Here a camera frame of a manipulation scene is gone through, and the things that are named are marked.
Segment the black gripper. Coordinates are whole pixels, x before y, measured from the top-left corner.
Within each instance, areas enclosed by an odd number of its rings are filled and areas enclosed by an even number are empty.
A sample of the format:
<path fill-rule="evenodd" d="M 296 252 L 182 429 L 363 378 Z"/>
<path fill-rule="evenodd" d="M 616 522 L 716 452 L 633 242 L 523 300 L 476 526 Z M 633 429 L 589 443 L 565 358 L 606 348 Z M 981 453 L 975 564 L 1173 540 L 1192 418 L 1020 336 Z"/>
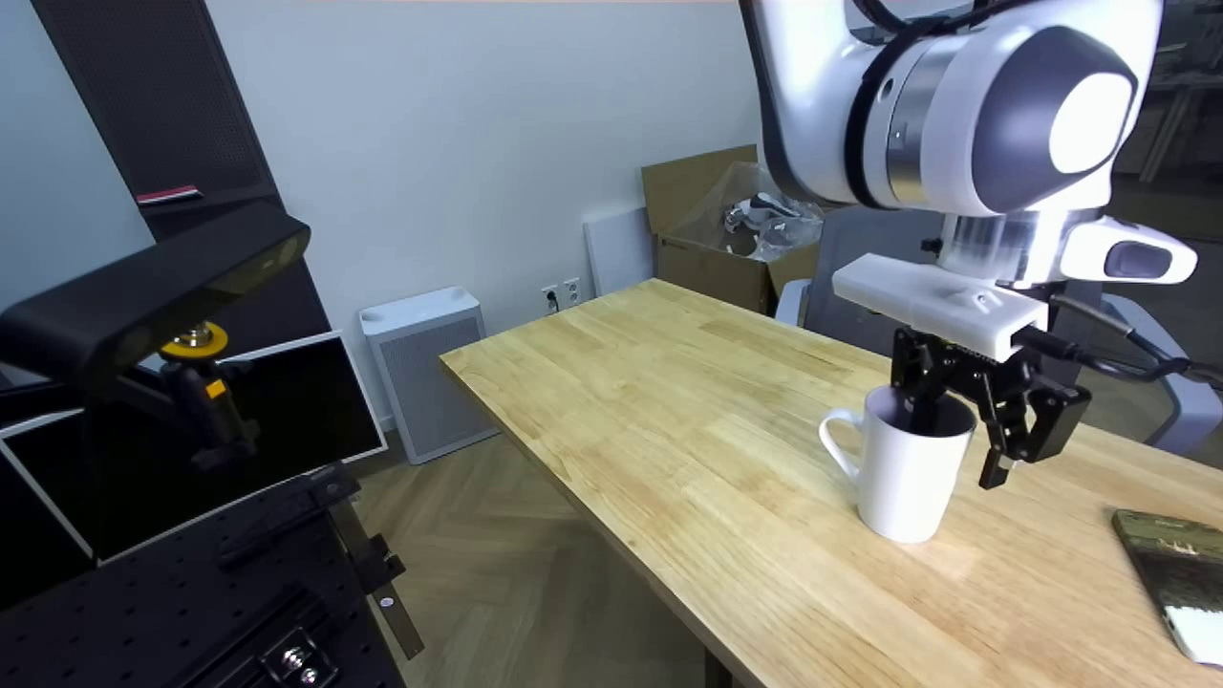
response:
<path fill-rule="evenodd" d="M 1016 462 L 1053 458 L 1080 423 L 1094 392 L 1049 387 L 1030 374 L 1025 355 L 992 362 L 940 336 L 898 327 L 889 344 L 894 423 L 913 434 L 960 434 L 975 414 L 950 397 L 977 397 L 987 458 L 977 486 L 998 489 Z"/>

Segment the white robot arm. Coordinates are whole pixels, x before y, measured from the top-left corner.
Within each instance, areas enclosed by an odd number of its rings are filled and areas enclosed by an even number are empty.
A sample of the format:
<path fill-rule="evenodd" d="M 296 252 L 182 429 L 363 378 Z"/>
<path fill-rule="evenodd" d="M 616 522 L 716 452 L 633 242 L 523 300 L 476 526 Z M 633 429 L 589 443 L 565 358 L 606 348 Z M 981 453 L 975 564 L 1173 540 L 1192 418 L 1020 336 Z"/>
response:
<path fill-rule="evenodd" d="M 1065 284 L 1182 284 L 1197 252 L 1107 214 L 1167 0 L 736 0 L 759 99 L 759 162 L 798 204 L 927 209 L 927 263 L 865 252 L 832 293 L 894 326 L 889 388 L 909 423 L 949 392 L 987 423 L 977 483 L 1044 462 L 1088 392 L 1049 327 Z"/>

